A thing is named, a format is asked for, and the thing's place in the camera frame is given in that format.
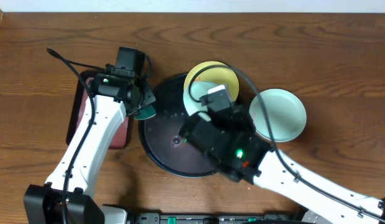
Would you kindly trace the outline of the light blue plate front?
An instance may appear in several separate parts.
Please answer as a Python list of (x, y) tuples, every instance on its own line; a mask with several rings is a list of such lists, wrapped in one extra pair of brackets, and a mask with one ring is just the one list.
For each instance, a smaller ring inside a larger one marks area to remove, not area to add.
[(183, 92), (184, 107), (189, 116), (199, 111), (199, 116), (205, 121), (211, 121), (211, 118), (206, 114), (208, 111), (207, 106), (203, 106), (201, 103), (197, 103), (192, 100), (192, 97), (198, 100), (201, 96), (207, 95), (208, 90), (216, 87), (217, 84), (212, 82), (193, 82), (191, 92), (188, 92), (186, 88)]

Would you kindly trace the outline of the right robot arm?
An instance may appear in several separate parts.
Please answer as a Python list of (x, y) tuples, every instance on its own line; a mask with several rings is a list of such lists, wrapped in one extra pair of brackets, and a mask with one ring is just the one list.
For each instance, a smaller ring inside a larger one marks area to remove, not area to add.
[(293, 161), (256, 135), (243, 106), (189, 117), (179, 134), (234, 182), (281, 194), (331, 223), (385, 223), (385, 199), (346, 189)]

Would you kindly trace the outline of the yellow plate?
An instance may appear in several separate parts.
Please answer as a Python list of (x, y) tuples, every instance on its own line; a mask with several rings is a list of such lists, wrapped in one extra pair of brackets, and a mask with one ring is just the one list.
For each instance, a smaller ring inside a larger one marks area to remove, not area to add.
[[(186, 90), (189, 83), (192, 81), (194, 75), (199, 72), (201, 69), (208, 67), (210, 65), (224, 65), (221, 62), (216, 61), (207, 61), (202, 62), (196, 66), (194, 66), (187, 74), (183, 89)], [(239, 95), (239, 81), (235, 72), (228, 68), (211, 68), (202, 72), (199, 76), (194, 79), (196, 82), (212, 82), (217, 85), (225, 84), (228, 86), (229, 92), (233, 101), (235, 101)]]

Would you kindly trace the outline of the light blue plate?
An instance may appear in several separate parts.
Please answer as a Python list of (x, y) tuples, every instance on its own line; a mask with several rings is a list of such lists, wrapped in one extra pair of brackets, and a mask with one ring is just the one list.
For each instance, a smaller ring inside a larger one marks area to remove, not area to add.
[(201, 103), (197, 103), (192, 100), (192, 97), (198, 100), (201, 96), (207, 95), (208, 90), (216, 87), (217, 84), (212, 82), (193, 82), (191, 92), (188, 92), (186, 88), (183, 92), (184, 107), (189, 116), (199, 111), (199, 116), (205, 121), (211, 121), (211, 118), (206, 114), (208, 111), (207, 106), (203, 106)]
[[(291, 92), (273, 88), (261, 92), (267, 109), (269, 122), (275, 142), (287, 142), (299, 136), (305, 128), (307, 114), (302, 102)], [(270, 135), (259, 105), (255, 97), (249, 107), (256, 132), (269, 140)]]

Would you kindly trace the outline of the green yellow sponge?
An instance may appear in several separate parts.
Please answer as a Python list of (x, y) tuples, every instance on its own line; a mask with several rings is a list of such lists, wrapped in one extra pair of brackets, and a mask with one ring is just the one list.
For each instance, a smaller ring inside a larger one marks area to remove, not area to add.
[(135, 119), (137, 120), (145, 120), (152, 118), (156, 115), (156, 110), (152, 105), (147, 106), (144, 109), (141, 109), (136, 115)]

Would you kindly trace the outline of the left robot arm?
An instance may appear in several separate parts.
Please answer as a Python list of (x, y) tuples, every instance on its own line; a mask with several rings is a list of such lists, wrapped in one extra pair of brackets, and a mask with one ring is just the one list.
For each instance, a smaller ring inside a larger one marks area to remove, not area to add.
[(128, 223), (125, 208), (98, 206), (93, 197), (116, 131), (155, 98), (145, 78), (99, 74), (85, 90), (84, 115), (60, 163), (43, 186), (29, 185), (25, 192), (29, 223)]

